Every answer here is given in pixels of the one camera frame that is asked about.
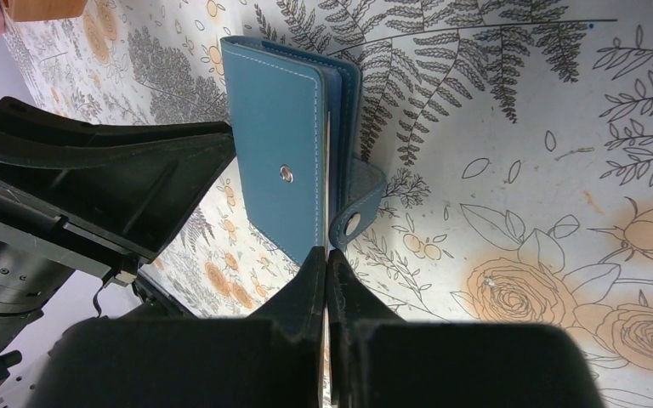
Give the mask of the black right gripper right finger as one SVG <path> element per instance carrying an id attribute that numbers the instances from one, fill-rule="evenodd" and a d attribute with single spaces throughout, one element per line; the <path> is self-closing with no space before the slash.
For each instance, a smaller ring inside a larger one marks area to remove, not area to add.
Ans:
<path id="1" fill-rule="evenodd" d="M 401 319 L 345 255 L 326 264 L 332 401 L 339 407 L 600 407 L 585 359 L 542 324 Z"/>

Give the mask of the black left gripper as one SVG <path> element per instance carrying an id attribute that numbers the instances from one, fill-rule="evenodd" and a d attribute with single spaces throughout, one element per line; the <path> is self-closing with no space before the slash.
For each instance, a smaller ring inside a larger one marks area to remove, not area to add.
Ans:
<path id="1" fill-rule="evenodd" d="M 0 385 L 7 347 L 76 270 L 135 273 L 236 154 L 225 122 L 103 125 L 0 99 Z"/>

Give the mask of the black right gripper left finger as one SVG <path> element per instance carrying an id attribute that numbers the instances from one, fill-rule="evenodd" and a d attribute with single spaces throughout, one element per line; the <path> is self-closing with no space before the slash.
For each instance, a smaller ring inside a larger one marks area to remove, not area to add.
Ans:
<path id="1" fill-rule="evenodd" d="M 128 314 L 66 330 L 30 407 L 319 407 L 327 252 L 243 318 Z"/>

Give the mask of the blue leather card holder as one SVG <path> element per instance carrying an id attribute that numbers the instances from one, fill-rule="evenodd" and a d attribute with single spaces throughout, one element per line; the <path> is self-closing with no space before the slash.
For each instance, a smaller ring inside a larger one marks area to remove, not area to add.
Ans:
<path id="1" fill-rule="evenodd" d="M 324 247 L 325 126 L 332 113 L 330 248 L 374 221 L 386 177 L 354 153 L 361 71 L 352 62 L 244 36 L 220 41 L 249 222 L 291 261 Z"/>

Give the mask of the wooden compartment tray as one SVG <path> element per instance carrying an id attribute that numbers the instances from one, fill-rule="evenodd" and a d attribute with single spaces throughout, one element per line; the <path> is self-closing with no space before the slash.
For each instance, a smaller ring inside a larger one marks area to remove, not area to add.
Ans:
<path id="1" fill-rule="evenodd" d="M 64 20 L 79 17 L 87 0 L 3 0 L 6 14 L 13 22 Z"/>

